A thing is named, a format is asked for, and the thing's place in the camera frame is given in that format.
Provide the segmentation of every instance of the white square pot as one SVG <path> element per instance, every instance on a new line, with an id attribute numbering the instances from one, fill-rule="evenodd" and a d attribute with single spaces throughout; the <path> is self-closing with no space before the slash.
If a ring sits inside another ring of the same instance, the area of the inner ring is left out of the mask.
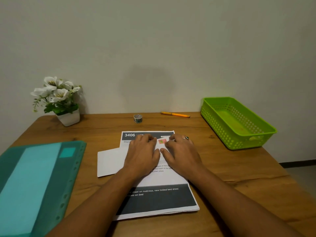
<path id="1" fill-rule="evenodd" d="M 80 121 L 79 109 L 73 111 L 73 113 L 67 113 L 61 116 L 57 116 L 57 118 L 64 126 L 76 124 Z"/>

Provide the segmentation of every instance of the small photo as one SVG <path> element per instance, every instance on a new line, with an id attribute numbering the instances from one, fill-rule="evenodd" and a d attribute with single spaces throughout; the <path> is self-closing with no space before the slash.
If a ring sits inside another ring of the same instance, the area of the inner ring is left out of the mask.
<path id="1" fill-rule="evenodd" d="M 166 139 L 162 139 L 162 140 L 158 140 L 159 141 L 159 144 L 164 144 L 164 143 L 166 143 L 167 142 L 167 140 Z"/>

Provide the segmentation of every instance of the floor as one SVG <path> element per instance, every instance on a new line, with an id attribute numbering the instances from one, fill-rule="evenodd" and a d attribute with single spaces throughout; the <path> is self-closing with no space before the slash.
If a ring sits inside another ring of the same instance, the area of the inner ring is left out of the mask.
<path id="1" fill-rule="evenodd" d="M 316 166 L 287 168 L 285 170 L 316 199 Z"/>

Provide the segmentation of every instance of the forearm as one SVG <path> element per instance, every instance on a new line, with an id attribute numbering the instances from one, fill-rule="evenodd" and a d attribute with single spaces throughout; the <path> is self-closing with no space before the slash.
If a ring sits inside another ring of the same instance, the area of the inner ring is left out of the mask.
<path id="1" fill-rule="evenodd" d="M 121 169 L 47 236 L 104 236 L 136 179 L 132 172 Z"/>
<path id="2" fill-rule="evenodd" d="M 190 181 L 203 193 L 235 236 L 302 236 L 205 167 Z"/>

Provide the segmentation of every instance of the white wall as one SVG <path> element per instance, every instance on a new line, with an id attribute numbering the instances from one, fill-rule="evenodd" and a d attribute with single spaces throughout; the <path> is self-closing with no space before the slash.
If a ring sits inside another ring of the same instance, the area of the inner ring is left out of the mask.
<path id="1" fill-rule="evenodd" d="M 315 0 L 0 0 L 0 152 L 57 76 L 87 113 L 235 97 L 278 129 L 264 147 L 279 162 L 315 159 L 315 27 Z"/>

